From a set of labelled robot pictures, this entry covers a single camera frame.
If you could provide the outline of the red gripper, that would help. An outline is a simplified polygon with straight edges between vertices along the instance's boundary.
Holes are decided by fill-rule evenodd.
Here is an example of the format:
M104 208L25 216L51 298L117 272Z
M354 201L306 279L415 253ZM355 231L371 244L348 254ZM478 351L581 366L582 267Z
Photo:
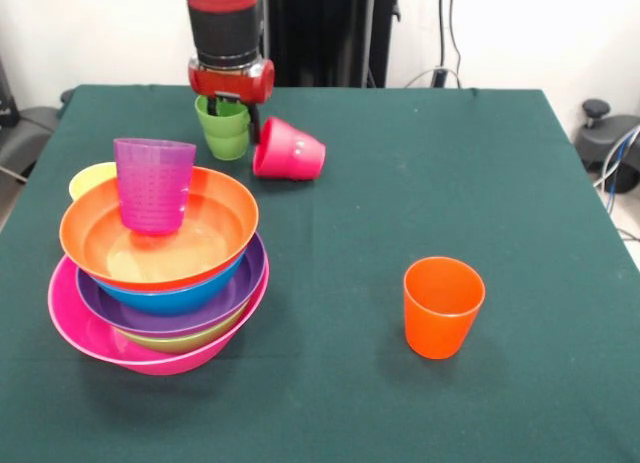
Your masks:
M208 68L196 56L189 60L188 76L193 91L207 98L207 114L218 116L218 98L229 97L248 105L252 142L261 141L261 119L257 104L272 95L275 81L274 63L260 58L240 68Z

